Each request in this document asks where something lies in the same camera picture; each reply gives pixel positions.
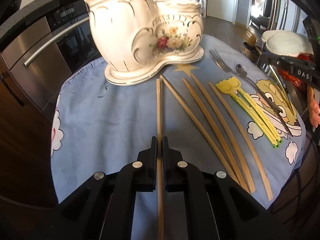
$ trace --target metal screw head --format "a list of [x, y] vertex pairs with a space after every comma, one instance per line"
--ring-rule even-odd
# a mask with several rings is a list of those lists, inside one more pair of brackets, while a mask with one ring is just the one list
[[102, 179], [102, 178], [104, 177], [104, 174], [103, 174], [103, 172], [98, 171], [98, 172], [96, 172], [96, 173], [93, 175], [93, 177], [94, 177], [95, 179]]
[[142, 162], [134, 162], [134, 163], [132, 163], [132, 167], [134, 167], [134, 168], [141, 168], [142, 167]]
[[180, 162], [178, 162], [178, 166], [179, 166], [180, 168], [185, 168], [185, 167], [188, 166], [188, 163], [186, 163], [185, 161], [180, 161]]
[[220, 179], [224, 179], [227, 176], [227, 174], [224, 171], [218, 171], [216, 175]]

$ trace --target orange object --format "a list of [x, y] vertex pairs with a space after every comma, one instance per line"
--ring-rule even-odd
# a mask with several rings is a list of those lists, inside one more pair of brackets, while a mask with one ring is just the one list
[[[313, 55], [300, 54], [297, 58], [313, 62], [313, 60], [312, 60]], [[280, 76], [282, 76], [284, 79], [292, 82], [292, 84], [294, 84], [302, 92], [305, 92], [307, 90], [307, 86], [306, 86], [305, 82], [303, 82], [301, 79], [290, 75], [288, 71], [283, 70], [281, 67], [278, 67], [278, 72], [279, 72]]]

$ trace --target bamboo stick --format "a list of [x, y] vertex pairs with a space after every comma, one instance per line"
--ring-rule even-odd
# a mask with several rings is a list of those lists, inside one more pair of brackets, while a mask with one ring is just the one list
[[156, 80], [157, 89], [157, 190], [158, 190], [158, 226], [159, 240], [164, 237], [164, 210], [163, 210], [163, 164], [162, 164], [162, 122], [161, 122], [161, 89], [160, 79]]
[[187, 86], [190, 94], [192, 95], [192, 97], [194, 98], [194, 100], [196, 101], [196, 103], [198, 104], [198, 106], [200, 107], [202, 113], [204, 114], [204, 116], [206, 117], [206, 119], [208, 120], [212, 130], [214, 131], [215, 135], [218, 138], [218, 141], [220, 142], [223, 150], [225, 151], [227, 158], [229, 159], [230, 163], [231, 163], [231, 167], [233, 168], [233, 171], [235, 172], [235, 175], [237, 176], [239, 182], [240, 182], [240, 186], [248, 193], [249, 192], [249, 188], [247, 186], [247, 184], [245, 183], [244, 177], [242, 176], [242, 173], [239, 169], [239, 166], [229, 148], [229, 146], [227, 145], [226, 140], [224, 139], [223, 135], [221, 134], [219, 128], [217, 127], [217, 125], [215, 124], [213, 118], [211, 117], [210, 113], [208, 112], [207, 108], [204, 106], [204, 104], [202, 103], [201, 99], [199, 98], [199, 96], [197, 95], [197, 93], [193, 90], [192, 86], [188, 83], [188, 81], [183, 78], [182, 79], [183, 82], [185, 83], [185, 85]]
[[204, 88], [204, 86], [201, 84], [201, 82], [193, 75], [191, 74], [191, 77], [193, 78], [193, 80], [196, 82], [197, 86], [199, 87], [199, 89], [201, 90], [201, 92], [203, 93], [203, 95], [205, 96], [205, 98], [207, 99], [207, 101], [209, 102], [209, 105], [211, 106], [211, 108], [213, 109], [213, 111], [215, 112], [215, 114], [217, 115], [219, 121], [221, 122], [224, 130], [226, 131], [230, 142], [233, 146], [233, 148], [235, 149], [235, 152], [238, 156], [238, 159], [240, 161], [240, 165], [241, 168], [244, 172], [245, 178], [247, 180], [248, 186], [249, 186], [249, 190], [250, 193], [256, 191], [254, 182], [253, 182], [253, 178], [250, 172], [250, 169], [247, 165], [247, 162], [243, 156], [243, 153], [239, 147], [239, 144], [236, 141], [236, 138], [234, 137], [230, 127], [228, 126], [226, 120], [224, 119], [224, 117], [222, 116], [220, 110], [218, 109], [218, 107], [216, 106], [216, 104], [214, 103], [214, 101], [212, 100], [212, 98], [210, 97], [209, 93], [207, 92], [207, 90]]
[[214, 85], [211, 84], [211, 82], [209, 82], [209, 86], [211, 87], [211, 89], [213, 90], [213, 92], [217, 95], [217, 97], [219, 98], [219, 100], [221, 101], [221, 103], [224, 105], [225, 109], [228, 111], [228, 113], [230, 114], [231, 118], [233, 119], [233, 121], [235, 122], [235, 124], [237, 125], [238, 129], [240, 130], [240, 133], [242, 134], [244, 140], [246, 141], [252, 156], [258, 166], [258, 169], [260, 171], [261, 177], [262, 177], [262, 182], [263, 185], [266, 189], [267, 192], [267, 197], [268, 200], [272, 200], [273, 199], [273, 195], [272, 195], [272, 189], [271, 189], [271, 185], [269, 182], [269, 179], [266, 175], [266, 172], [264, 171], [262, 162], [252, 144], [252, 142], [250, 141], [246, 131], [244, 130], [244, 128], [242, 127], [241, 123], [239, 122], [238, 118], [236, 117], [235, 113], [232, 111], [232, 109], [230, 108], [230, 106], [228, 105], [228, 103], [224, 100], [224, 98], [220, 95], [219, 91], [215, 88]]
[[175, 96], [175, 98], [178, 100], [178, 102], [180, 103], [180, 105], [184, 108], [184, 110], [187, 112], [187, 114], [190, 116], [190, 118], [193, 120], [193, 122], [195, 123], [195, 125], [198, 127], [198, 129], [201, 131], [201, 133], [203, 134], [203, 136], [205, 137], [205, 139], [208, 141], [208, 143], [210, 144], [211, 148], [215, 151], [215, 153], [217, 154], [218, 158], [220, 159], [220, 161], [222, 162], [222, 165], [225, 167], [225, 169], [227, 170], [227, 172], [229, 173], [230, 177], [237, 182], [238, 184], [239, 181], [236, 177], [236, 175], [234, 174], [233, 170], [231, 169], [231, 167], [229, 166], [228, 162], [226, 161], [226, 159], [224, 158], [224, 156], [222, 155], [222, 153], [220, 152], [220, 150], [218, 149], [218, 147], [215, 145], [214, 141], [211, 139], [211, 137], [209, 136], [208, 132], [204, 129], [204, 127], [202, 126], [202, 124], [198, 121], [198, 119], [196, 118], [196, 116], [192, 113], [192, 111], [189, 109], [189, 107], [187, 107], [187, 105], [185, 104], [185, 102], [182, 100], [182, 98], [178, 95], [178, 93], [174, 90], [174, 88], [169, 84], [169, 82], [164, 78], [163, 75], [160, 75], [160, 78], [162, 79], [162, 81], [164, 82], [164, 84], [168, 87], [168, 89], [171, 91], [171, 93]]

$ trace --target blue tablecloth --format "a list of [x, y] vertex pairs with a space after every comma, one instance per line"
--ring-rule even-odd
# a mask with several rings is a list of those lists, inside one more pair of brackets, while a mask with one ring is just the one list
[[[231, 145], [214, 111], [190, 77], [190, 72], [202, 82], [241, 147], [256, 186], [252, 196], [268, 208], [279, 195], [292, 170], [300, 165], [306, 133], [304, 124], [299, 115], [291, 114], [268, 77], [246, 57], [211, 36], [204, 35], [200, 45], [204, 48], [202, 60], [186, 66], [168, 65], [159, 74], [164, 75], [171, 83], [223, 152], [182, 78], [186, 78], [193, 86], [227, 143]], [[209, 49], [213, 47], [231, 68], [235, 68], [238, 63], [246, 67], [248, 76], [257, 81], [266, 95], [284, 110], [283, 116], [294, 135], [289, 137], [286, 134], [272, 111], [247, 83], [242, 82], [241, 87], [261, 105], [282, 137], [278, 149], [272, 147], [260, 129], [229, 95], [223, 95], [247, 130], [260, 156], [271, 183], [274, 196], [272, 201], [267, 198], [259, 170], [247, 144], [208, 85], [209, 81], [216, 84], [232, 76], [220, 70], [210, 59]], [[159, 74], [138, 85], [116, 86], [105, 79], [105, 66], [106, 62], [102, 58], [94, 60], [69, 78], [61, 88], [53, 121], [51, 158], [53, 182], [59, 202], [95, 172], [110, 174], [135, 161], [141, 150], [150, 147], [151, 137], [156, 136], [156, 79]], [[196, 165], [201, 171], [211, 174], [219, 170], [225, 171], [203, 135], [164, 84], [162, 97], [163, 135], [168, 137], [169, 146], [179, 150], [185, 161]], [[165, 193], [164, 201], [165, 238], [187, 239], [183, 194]], [[157, 239], [156, 192], [137, 194], [132, 239]]]

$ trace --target yellow star print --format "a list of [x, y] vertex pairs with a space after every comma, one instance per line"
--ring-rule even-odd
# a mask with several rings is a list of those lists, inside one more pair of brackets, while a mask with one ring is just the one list
[[176, 66], [177, 66], [177, 69], [175, 69], [174, 71], [183, 71], [189, 77], [191, 77], [191, 70], [198, 68], [190, 64], [176, 64]]

